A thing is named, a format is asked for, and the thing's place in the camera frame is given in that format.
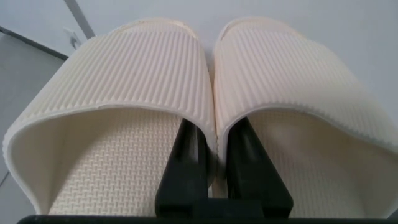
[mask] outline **slide sandal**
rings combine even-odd
[[[155,215],[182,119],[216,149],[205,54],[179,21],[83,44],[9,128],[6,163],[38,214]]]
[[[248,117],[293,199],[290,217],[387,218],[398,208],[398,132],[333,52],[250,18],[224,28],[213,56],[223,175],[228,133]]]

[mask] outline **textured insole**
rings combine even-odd
[[[69,118],[51,215],[155,215],[181,118],[112,109]]]
[[[303,113],[260,111],[249,120],[293,197],[290,217],[371,216],[366,179],[389,170],[381,165],[388,157],[375,153],[383,150]]]

